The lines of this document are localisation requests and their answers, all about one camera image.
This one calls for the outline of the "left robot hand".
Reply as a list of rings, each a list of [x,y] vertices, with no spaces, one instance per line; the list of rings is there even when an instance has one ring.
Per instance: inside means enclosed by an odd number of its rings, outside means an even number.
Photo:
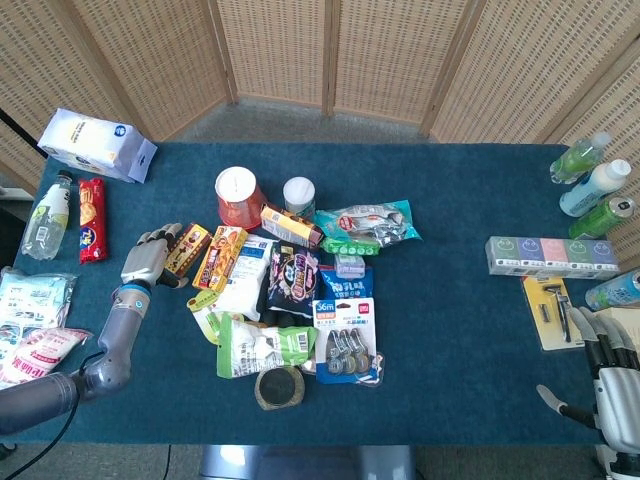
[[[143,233],[127,255],[120,275],[122,283],[134,283],[145,288],[156,285],[172,289],[184,288],[188,278],[178,277],[165,268],[169,247],[181,229],[180,223],[170,223],[152,232]]]

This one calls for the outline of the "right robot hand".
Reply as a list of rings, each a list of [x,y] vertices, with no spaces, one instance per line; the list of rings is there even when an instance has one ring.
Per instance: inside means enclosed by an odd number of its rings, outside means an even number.
[[[585,307],[569,309],[578,328],[595,395],[592,413],[558,399],[549,388],[536,391],[557,414],[601,433],[613,451],[639,453],[639,354],[626,329],[614,318]]]

